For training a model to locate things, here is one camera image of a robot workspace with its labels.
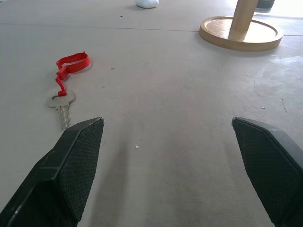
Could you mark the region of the silver key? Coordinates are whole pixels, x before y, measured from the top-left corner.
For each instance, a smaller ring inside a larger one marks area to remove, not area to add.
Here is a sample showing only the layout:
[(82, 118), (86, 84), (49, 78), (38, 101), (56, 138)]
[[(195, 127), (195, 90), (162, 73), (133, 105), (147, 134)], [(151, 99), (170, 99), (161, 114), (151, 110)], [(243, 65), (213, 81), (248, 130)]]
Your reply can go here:
[(62, 130), (70, 126), (69, 108), (76, 100), (73, 92), (67, 93), (65, 96), (53, 96), (48, 101), (48, 107), (58, 112), (60, 127)]

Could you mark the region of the white object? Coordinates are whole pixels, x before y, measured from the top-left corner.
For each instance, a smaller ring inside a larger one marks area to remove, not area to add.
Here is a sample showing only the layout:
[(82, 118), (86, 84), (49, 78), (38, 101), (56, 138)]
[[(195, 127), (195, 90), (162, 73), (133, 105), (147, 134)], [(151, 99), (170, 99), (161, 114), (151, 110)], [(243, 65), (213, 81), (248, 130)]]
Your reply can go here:
[(143, 9), (156, 8), (159, 4), (159, 0), (135, 0), (138, 7)]

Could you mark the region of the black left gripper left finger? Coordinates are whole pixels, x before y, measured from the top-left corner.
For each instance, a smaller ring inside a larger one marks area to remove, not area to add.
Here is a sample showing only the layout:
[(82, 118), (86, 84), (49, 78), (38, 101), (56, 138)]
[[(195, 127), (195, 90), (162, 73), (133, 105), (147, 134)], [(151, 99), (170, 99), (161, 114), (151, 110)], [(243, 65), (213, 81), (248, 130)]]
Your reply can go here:
[(66, 129), (0, 213), (0, 227), (77, 227), (95, 178), (104, 128), (93, 118)]

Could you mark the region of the wooden hanger stand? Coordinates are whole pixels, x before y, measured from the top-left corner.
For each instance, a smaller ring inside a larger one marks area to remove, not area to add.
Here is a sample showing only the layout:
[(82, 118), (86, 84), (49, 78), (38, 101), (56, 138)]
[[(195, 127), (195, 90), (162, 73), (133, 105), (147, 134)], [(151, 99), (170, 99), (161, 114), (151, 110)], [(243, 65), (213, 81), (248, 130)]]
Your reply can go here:
[(279, 46), (284, 32), (277, 26), (254, 19), (258, 0), (238, 0), (233, 16), (216, 16), (200, 23), (205, 41), (235, 51), (263, 52)]

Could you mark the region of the dark object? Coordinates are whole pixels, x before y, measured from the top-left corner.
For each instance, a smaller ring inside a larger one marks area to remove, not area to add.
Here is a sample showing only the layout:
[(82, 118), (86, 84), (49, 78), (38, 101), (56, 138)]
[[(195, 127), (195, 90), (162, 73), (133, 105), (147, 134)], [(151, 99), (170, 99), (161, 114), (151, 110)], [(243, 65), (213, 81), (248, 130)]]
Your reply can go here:
[(271, 9), (275, 0), (258, 0), (256, 8), (258, 9)]

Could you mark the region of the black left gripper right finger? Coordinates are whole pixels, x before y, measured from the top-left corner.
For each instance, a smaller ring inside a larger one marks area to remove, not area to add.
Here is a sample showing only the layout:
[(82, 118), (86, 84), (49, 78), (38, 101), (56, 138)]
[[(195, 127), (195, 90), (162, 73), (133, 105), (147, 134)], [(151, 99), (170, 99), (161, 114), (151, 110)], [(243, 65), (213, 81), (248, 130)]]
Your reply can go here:
[(246, 173), (275, 227), (303, 227), (303, 149), (272, 125), (235, 117)]

